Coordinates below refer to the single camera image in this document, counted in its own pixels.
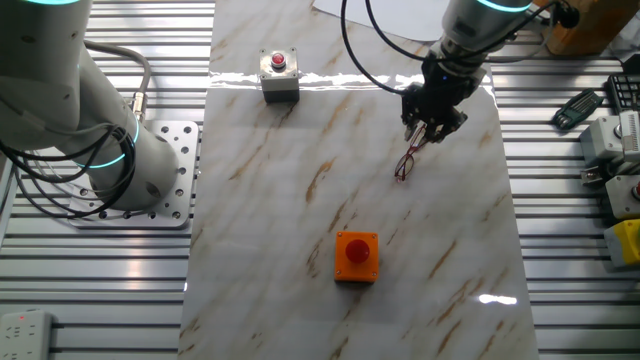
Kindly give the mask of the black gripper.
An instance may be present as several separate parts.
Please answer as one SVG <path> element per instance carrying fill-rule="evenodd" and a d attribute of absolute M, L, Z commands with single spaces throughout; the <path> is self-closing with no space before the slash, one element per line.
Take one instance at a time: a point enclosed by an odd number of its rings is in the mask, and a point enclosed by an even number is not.
<path fill-rule="evenodd" d="M 422 84 L 412 83 L 402 95 L 404 140 L 409 142 L 420 121 L 429 143 L 440 143 L 468 119 L 456 106 L 470 97 L 485 72 L 485 52 L 473 52 L 455 42 L 436 42 L 422 61 Z"/>

